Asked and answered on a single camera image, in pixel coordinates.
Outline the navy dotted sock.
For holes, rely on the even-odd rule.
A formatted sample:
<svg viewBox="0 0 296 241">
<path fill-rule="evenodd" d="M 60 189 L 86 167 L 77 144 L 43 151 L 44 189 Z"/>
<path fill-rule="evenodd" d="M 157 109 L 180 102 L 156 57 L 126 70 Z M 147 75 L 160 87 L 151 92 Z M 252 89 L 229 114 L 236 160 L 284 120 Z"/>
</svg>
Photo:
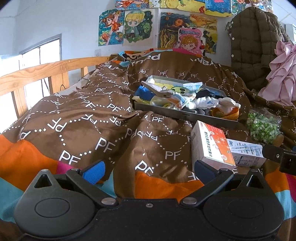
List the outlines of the navy dotted sock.
<svg viewBox="0 0 296 241">
<path fill-rule="evenodd" d="M 219 98 L 222 98 L 223 96 L 215 94 L 208 89 L 202 89 L 196 93 L 196 99 L 202 98 L 202 97 L 213 97 L 213 98 L 219 99 Z"/>
</svg>

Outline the white blue medicine box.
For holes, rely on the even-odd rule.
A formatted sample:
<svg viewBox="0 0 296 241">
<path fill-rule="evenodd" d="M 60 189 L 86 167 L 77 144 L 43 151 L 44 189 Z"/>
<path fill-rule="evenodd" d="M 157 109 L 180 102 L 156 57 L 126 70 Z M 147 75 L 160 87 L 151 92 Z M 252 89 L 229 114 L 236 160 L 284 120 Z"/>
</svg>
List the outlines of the white blue medicine box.
<svg viewBox="0 0 296 241">
<path fill-rule="evenodd" d="M 227 143 L 237 166 L 261 168 L 266 161 L 262 154 L 262 145 L 229 138 L 227 138 Z"/>
</svg>

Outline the white blue patterned sock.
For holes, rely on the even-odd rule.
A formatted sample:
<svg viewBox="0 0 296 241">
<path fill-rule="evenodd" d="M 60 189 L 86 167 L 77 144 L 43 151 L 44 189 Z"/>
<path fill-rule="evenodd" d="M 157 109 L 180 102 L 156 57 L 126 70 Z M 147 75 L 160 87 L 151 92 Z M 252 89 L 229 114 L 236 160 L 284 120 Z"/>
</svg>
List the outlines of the white blue patterned sock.
<svg viewBox="0 0 296 241">
<path fill-rule="evenodd" d="M 211 109 L 219 104 L 219 100 L 210 96 L 200 97 L 193 100 L 194 109 Z"/>
</svg>

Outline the blond boy cartoon poster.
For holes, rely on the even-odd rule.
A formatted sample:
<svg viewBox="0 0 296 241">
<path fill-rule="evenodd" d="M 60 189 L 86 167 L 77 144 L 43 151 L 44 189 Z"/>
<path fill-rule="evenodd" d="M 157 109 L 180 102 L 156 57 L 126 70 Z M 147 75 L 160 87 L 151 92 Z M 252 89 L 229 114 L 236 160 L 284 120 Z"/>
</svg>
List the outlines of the blond boy cartoon poster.
<svg viewBox="0 0 296 241">
<path fill-rule="evenodd" d="M 154 43 L 154 9 L 135 9 L 125 12 L 123 45 L 152 47 Z"/>
</svg>

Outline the white teal printed cloth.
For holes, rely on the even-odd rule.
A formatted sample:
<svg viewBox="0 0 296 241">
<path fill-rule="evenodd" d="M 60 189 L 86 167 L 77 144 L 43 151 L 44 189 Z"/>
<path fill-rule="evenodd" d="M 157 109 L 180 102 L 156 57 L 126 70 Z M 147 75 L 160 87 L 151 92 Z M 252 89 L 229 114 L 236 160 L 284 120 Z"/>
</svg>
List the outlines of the white teal printed cloth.
<svg viewBox="0 0 296 241">
<path fill-rule="evenodd" d="M 189 82 L 183 84 L 183 86 L 191 92 L 198 92 L 202 85 L 203 82 Z"/>
</svg>

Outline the anime girl swimming poster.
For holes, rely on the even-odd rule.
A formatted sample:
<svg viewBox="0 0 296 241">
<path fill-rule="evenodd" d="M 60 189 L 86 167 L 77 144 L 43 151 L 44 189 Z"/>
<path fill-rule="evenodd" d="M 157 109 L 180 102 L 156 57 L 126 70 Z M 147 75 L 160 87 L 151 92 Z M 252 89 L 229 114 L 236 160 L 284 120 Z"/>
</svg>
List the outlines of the anime girl swimming poster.
<svg viewBox="0 0 296 241">
<path fill-rule="evenodd" d="M 98 45 L 122 45 L 125 12 L 117 9 L 104 11 L 98 21 Z"/>
</svg>

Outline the jar of green paper stars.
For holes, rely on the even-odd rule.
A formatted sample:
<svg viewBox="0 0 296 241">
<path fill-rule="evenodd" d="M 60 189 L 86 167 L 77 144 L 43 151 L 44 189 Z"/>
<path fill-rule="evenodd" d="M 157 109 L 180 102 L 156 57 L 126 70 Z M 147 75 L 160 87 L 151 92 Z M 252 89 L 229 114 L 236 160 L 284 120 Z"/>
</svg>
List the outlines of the jar of green paper stars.
<svg viewBox="0 0 296 241">
<path fill-rule="evenodd" d="M 251 137 L 258 142 L 280 147 L 284 141 L 280 131 L 281 118 L 265 108 L 251 109 L 247 115 L 246 127 Z"/>
</svg>

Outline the grey tray with frog picture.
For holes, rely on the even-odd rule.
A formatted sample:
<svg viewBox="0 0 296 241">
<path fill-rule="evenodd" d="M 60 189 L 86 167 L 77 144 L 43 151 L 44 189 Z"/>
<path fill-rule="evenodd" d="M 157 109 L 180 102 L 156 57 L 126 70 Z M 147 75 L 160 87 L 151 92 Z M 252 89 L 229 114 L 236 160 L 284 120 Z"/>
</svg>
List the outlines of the grey tray with frog picture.
<svg viewBox="0 0 296 241">
<path fill-rule="evenodd" d="M 153 83 L 160 87 L 166 87 L 166 89 L 172 90 L 175 94 L 178 93 L 180 95 L 187 96 L 188 94 L 196 93 L 191 92 L 183 86 L 184 83 L 189 83 L 189 81 L 161 77 L 156 75 L 151 75 L 143 81 Z M 216 106 L 216 108 L 219 108 L 220 110 L 227 110 L 228 112 L 232 111 L 232 109 L 235 107 L 238 107 L 240 109 L 240 104 L 235 102 L 231 98 L 227 97 L 222 90 L 207 87 L 204 84 L 199 89 L 199 91 L 202 89 L 208 89 L 215 94 L 223 96 L 222 98 L 218 99 L 219 104 Z M 214 108 L 194 109 L 193 101 L 188 103 L 182 110 L 172 109 L 169 104 L 165 105 L 164 107 L 150 105 L 149 102 L 154 96 L 155 94 L 153 92 L 151 92 L 149 89 L 145 88 L 142 84 L 140 84 L 140 87 L 134 93 L 134 96 L 132 98 L 134 101 L 135 109 L 141 111 L 152 111 L 154 113 L 161 114 L 170 118 L 187 120 L 194 123 L 196 121 L 203 121 L 210 125 L 224 128 L 234 129 L 238 126 L 237 120 L 225 120 L 222 118 L 213 117 L 211 115 L 211 110 Z"/>
</svg>

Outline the pink cloth garment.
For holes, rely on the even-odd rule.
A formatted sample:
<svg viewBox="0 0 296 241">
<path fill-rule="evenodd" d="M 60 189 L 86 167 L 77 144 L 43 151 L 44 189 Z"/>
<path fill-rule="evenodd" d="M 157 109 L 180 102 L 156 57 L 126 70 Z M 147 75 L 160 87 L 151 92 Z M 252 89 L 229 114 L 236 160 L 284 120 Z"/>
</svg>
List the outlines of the pink cloth garment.
<svg viewBox="0 0 296 241">
<path fill-rule="evenodd" d="M 271 72 L 267 75 L 268 84 L 258 95 L 267 101 L 284 106 L 295 102 L 295 45 L 278 41 L 274 49 L 276 58 L 269 63 Z"/>
</svg>

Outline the orange white medicine box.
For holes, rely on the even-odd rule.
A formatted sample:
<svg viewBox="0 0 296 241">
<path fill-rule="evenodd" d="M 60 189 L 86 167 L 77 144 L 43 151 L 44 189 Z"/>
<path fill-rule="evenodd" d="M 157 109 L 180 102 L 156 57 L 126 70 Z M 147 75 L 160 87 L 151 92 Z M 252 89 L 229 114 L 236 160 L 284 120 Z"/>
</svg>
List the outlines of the orange white medicine box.
<svg viewBox="0 0 296 241">
<path fill-rule="evenodd" d="M 236 168 L 224 132 L 202 121 L 191 131 L 191 156 L 193 165 L 200 160 L 216 170 Z"/>
</svg>

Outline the brown patterned duvet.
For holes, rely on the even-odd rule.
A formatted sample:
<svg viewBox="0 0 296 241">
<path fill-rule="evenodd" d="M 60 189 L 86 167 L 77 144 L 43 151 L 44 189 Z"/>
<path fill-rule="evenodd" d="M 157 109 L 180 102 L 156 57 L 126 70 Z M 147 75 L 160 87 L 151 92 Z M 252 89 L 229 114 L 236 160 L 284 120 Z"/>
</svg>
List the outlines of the brown patterned duvet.
<svg viewBox="0 0 296 241">
<path fill-rule="evenodd" d="M 251 142 L 247 115 L 262 105 L 281 117 L 285 148 L 295 146 L 295 108 L 258 97 L 230 67 L 173 50 L 126 51 L 87 75 L 82 89 L 41 99 L 1 134 L 1 240 L 22 235 L 15 205 L 41 169 L 64 174 L 104 161 L 98 186 L 119 198 L 180 200 L 202 187 L 192 170 L 193 124 L 132 107 L 151 75 L 203 82 L 239 102 L 239 123 L 224 130 L 227 138 Z"/>
</svg>

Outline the starry night painting poster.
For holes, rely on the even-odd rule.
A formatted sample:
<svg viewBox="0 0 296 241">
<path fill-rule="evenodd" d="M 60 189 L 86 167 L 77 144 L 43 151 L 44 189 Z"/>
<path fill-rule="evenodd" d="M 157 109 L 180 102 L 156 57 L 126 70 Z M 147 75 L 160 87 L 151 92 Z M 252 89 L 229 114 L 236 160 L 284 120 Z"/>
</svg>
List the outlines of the starry night painting poster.
<svg viewBox="0 0 296 241">
<path fill-rule="evenodd" d="M 190 26 L 189 13 L 161 12 L 158 48 L 172 49 L 178 46 L 179 29 Z"/>
</svg>

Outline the underwater yellow sand poster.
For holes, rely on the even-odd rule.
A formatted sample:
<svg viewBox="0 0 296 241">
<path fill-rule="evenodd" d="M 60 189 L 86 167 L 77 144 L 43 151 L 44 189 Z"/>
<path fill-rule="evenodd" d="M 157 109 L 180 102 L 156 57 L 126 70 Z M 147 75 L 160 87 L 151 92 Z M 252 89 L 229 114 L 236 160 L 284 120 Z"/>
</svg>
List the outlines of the underwater yellow sand poster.
<svg viewBox="0 0 296 241">
<path fill-rule="evenodd" d="M 149 1 L 151 8 L 178 9 L 191 13 L 203 13 L 211 16 L 230 17 L 232 13 L 232 1 Z"/>
</svg>

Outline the orange fabric band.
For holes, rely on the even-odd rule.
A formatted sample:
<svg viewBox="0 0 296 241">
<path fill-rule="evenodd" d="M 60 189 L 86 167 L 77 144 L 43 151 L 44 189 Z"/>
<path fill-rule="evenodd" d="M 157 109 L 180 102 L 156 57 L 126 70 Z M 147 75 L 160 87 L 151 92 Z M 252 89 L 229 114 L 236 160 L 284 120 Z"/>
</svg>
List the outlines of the orange fabric band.
<svg viewBox="0 0 296 241">
<path fill-rule="evenodd" d="M 223 113 L 219 108 L 214 108 L 211 110 L 211 115 L 216 118 L 236 121 L 239 118 L 239 108 L 233 108 L 232 111 L 230 111 L 228 114 Z"/>
</svg>

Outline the olive quilted jacket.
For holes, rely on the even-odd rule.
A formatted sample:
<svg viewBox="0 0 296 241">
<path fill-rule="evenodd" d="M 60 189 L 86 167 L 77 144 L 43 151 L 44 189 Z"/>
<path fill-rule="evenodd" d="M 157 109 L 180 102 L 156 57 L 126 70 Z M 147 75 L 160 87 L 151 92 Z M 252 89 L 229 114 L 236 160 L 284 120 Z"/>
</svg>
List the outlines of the olive quilted jacket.
<svg viewBox="0 0 296 241">
<path fill-rule="evenodd" d="M 228 23 L 231 66 L 248 89 L 267 85 L 269 63 L 276 58 L 278 41 L 292 43 L 276 15 L 254 6 L 246 8 Z"/>
</svg>

